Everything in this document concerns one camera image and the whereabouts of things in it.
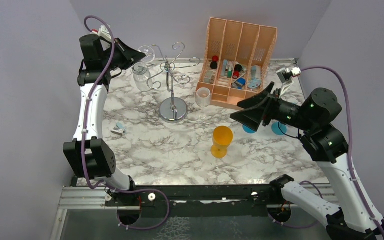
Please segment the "ribbed clear glass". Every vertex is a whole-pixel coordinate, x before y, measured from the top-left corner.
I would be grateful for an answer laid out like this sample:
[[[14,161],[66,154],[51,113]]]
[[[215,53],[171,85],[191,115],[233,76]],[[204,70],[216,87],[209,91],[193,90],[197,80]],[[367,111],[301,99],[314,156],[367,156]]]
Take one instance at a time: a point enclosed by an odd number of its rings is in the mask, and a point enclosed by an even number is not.
[[[140,61],[133,65],[131,70],[137,89],[141,92],[150,91],[151,88],[148,86],[148,80],[151,77],[151,73],[148,70],[148,65]]]

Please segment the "tall clear wine glass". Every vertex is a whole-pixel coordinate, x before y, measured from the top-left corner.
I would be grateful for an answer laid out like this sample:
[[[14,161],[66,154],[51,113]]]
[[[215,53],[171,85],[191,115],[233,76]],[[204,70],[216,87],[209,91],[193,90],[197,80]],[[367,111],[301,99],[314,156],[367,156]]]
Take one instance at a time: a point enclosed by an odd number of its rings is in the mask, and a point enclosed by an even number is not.
[[[155,60],[155,51],[151,46],[143,45],[138,48],[138,51],[145,54],[145,57],[141,60],[144,63],[152,63]]]

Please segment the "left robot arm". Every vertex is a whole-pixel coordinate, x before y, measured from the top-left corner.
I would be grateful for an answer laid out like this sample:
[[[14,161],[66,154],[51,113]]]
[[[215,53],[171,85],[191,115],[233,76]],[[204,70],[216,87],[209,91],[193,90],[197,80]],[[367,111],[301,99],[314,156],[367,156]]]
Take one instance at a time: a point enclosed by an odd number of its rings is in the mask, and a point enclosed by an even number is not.
[[[79,120],[72,141],[63,145],[63,153],[77,178],[96,180],[119,190],[124,205],[137,200],[133,179],[116,166],[116,157],[103,139],[104,106],[112,80],[111,71],[128,70],[145,54],[125,45],[118,38],[114,45],[97,34],[79,39],[83,54],[77,83],[80,87]]]

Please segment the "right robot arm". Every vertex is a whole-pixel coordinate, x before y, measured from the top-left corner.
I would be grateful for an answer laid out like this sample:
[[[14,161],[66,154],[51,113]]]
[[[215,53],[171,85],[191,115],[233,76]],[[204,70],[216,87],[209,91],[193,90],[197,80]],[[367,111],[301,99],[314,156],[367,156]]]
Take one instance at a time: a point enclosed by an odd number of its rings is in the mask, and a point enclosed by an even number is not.
[[[358,178],[349,158],[351,147],[332,125],[342,107],[331,90],[317,88],[302,105],[296,105],[281,99],[271,83],[237,105],[240,111],[230,118],[253,131],[273,120],[303,131],[299,138],[303,148],[324,172],[338,200],[338,204],[330,203],[283,175],[270,183],[272,202],[286,200],[299,206],[320,222],[333,240],[374,240],[384,235],[384,217]]]

